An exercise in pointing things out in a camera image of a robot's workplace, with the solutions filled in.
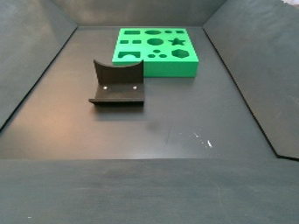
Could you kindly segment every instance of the scratch mark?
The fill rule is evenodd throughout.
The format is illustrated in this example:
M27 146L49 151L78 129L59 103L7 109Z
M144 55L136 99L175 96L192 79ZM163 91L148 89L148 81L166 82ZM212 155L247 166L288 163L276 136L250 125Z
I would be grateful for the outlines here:
M208 146L212 148L212 146L211 146L211 141L208 140Z

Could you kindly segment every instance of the black plastic holder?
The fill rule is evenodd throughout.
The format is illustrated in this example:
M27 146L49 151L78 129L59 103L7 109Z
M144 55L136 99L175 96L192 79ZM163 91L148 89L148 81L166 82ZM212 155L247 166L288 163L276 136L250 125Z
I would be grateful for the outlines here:
M103 104L144 104L144 62L132 66L108 66L94 60L98 92L88 101Z

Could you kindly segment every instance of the green shape sorter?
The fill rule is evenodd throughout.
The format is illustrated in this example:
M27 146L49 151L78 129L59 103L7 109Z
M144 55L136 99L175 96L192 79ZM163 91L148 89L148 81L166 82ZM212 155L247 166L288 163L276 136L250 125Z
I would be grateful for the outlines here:
M186 29L120 29L114 65L127 66L142 60L144 77L195 77L199 58Z

